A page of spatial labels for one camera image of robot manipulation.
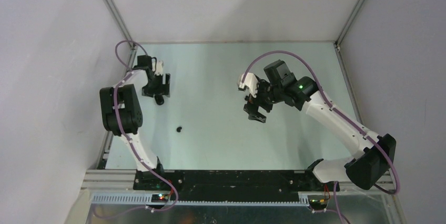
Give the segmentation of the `aluminium frame post right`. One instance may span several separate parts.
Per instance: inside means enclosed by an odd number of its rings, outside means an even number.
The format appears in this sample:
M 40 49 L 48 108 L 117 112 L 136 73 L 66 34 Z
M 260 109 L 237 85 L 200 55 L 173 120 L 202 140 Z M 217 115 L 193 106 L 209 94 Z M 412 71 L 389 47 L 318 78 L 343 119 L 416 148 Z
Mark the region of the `aluminium frame post right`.
M 348 15 L 348 18 L 347 18 L 345 24 L 343 25 L 335 43 L 334 43 L 334 46 L 335 46 L 337 52 L 341 51 L 342 43 L 343 43 L 344 39 L 346 38 L 351 26 L 355 22 L 357 16 L 359 15 L 359 13 L 365 3 L 366 3 L 366 0 L 356 0 L 355 4 L 353 6 L 353 9 L 351 10 L 350 14 Z

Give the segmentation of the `aluminium frame post left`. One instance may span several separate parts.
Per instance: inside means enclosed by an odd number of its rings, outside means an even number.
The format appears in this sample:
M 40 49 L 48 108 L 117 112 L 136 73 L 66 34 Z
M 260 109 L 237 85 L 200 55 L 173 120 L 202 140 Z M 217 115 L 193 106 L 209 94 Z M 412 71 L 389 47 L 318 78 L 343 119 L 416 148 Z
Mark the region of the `aluminium frame post left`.
M 103 0 L 105 3 L 107 9 L 109 10 L 113 20 L 115 21 L 115 24 L 117 25 L 119 31 L 125 38 L 125 40 L 133 40 L 133 38 L 130 35 L 129 29 L 127 28 L 127 25 L 125 24 L 125 21 L 115 3 L 114 0 Z

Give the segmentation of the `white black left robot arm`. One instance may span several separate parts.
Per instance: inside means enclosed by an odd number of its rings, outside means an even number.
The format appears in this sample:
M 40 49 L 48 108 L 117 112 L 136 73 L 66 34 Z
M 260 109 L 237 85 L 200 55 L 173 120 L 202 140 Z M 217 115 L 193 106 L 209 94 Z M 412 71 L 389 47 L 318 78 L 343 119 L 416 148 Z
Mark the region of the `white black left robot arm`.
M 124 142 L 137 171 L 149 172 L 158 167 L 159 159 L 142 143 L 139 129 L 144 119 L 139 96 L 153 98 L 158 106 L 170 96 L 170 74 L 164 72 L 162 60 L 148 55 L 137 56 L 137 64 L 120 82 L 99 91 L 105 130 Z

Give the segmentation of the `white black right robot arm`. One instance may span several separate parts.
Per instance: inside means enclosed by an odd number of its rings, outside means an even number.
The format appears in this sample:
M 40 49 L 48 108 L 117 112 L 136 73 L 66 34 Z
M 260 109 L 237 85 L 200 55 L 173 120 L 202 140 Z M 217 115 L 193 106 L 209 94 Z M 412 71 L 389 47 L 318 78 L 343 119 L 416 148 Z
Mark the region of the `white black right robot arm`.
M 328 182 L 350 181 L 357 187 L 369 190 L 388 171 L 393 162 L 396 140 L 389 134 L 380 136 L 351 119 L 336 107 L 325 92 L 310 77 L 296 79 L 283 60 L 264 68 L 267 79 L 253 73 L 243 73 L 237 80 L 239 90 L 247 90 L 244 111 L 250 120 L 266 122 L 266 112 L 273 105 L 285 103 L 312 117 L 333 134 L 350 153 L 350 157 L 337 160 L 319 159 L 308 169 L 306 185 L 320 191 Z

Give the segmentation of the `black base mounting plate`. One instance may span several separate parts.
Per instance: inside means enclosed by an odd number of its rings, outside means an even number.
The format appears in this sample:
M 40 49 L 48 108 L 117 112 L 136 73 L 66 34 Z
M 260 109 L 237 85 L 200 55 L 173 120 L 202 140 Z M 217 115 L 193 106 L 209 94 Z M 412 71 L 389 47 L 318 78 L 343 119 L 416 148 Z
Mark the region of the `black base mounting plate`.
M 333 182 L 321 183 L 309 170 L 166 170 L 161 178 L 138 171 L 133 189 L 176 189 L 181 201 L 297 202 L 301 192 L 339 191 Z

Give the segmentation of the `aluminium frame post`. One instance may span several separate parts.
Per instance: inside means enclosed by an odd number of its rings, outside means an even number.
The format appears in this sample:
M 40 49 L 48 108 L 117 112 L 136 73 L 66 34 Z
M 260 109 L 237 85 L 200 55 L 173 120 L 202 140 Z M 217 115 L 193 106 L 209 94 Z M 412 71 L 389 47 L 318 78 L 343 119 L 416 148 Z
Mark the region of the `aluminium frame post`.
M 350 14 L 348 15 L 348 18 L 347 18 L 345 24 L 343 25 L 335 43 L 334 43 L 334 46 L 335 46 L 337 52 L 341 51 L 342 43 L 343 43 L 344 39 L 346 38 L 351 26 L 355 22 L 357 16 L 359 15 L 359 13 L 365 3 L 366 3 L 366 0 L 356 0 L 355 4 L 353 6 L 353 9 L 351 10 Z
M 130 35 L 129 29 L 127 28 L 127 25 L 125 24 L 125 21 L 115 3 L 114 0 L 103 0 L 105 3 L 107 9 L 109 10 L 113 20 L 115 21 L 115 24 L 117 25 L 119 31 L 125 38 L 125 40 L 133 40 L 133 38 Z

